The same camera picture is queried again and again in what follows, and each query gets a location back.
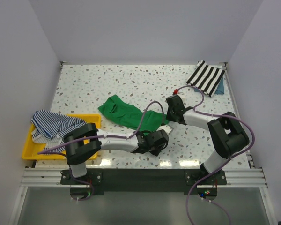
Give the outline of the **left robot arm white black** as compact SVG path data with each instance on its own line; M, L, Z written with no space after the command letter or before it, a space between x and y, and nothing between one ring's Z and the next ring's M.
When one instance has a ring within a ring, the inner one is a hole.
M86 161L101 150L121 150L129 153L154 156L167 147L172 128L161 125L157 131L137 131L118 134L98 129L94 123L88 123L66 134L63 138L67 164L71 170L71 178L77 184L88 178Z

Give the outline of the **green tank top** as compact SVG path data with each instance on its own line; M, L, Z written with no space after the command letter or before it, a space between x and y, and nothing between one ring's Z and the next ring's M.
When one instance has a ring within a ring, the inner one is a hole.
M137 129L140 122L140 131L150 132L169 123L165 114L152 110L148 110L141 120L143 112L136 106L125 103L117 95L109 97L98 110L106 119L133 130Z

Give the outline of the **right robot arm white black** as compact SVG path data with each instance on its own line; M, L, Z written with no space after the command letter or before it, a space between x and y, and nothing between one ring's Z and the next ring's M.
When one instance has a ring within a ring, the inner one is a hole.
M187 126L195 126L209 131L214 151L209 158L200 165L199 178L204 184L215 180L215 170L224 164L227 159L249 145L249 137L235 119L232 112L220 116L208 113L199 113L193 107L185 107L179 95L166 98L168 110L166 119L171 122Z

